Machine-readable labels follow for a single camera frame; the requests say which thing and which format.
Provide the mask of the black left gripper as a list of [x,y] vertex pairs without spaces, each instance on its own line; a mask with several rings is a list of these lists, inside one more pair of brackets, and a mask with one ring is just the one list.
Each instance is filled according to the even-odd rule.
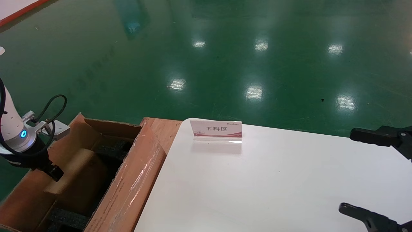
[[57,182],[62,178],[64,172],[49,159],[48,147],[51,143],[50,140],[45,144],[41,138],[37,137],[34,144],[28,150],[22,152],[22,155],[1,154],[1,157],[15,167],[41,170]]

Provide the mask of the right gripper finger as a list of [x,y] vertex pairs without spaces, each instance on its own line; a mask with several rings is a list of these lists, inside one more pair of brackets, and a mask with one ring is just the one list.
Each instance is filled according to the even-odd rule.
[[365,224],[368,232],[411,232],[412,222],[398,224],[384,215],[356,207],[348,203],[341,203],[339,212]]
[[394,147],[408,160],[412,159],[412,127],[381,126],[377,130],[353,128],[350,139],[377,146]]

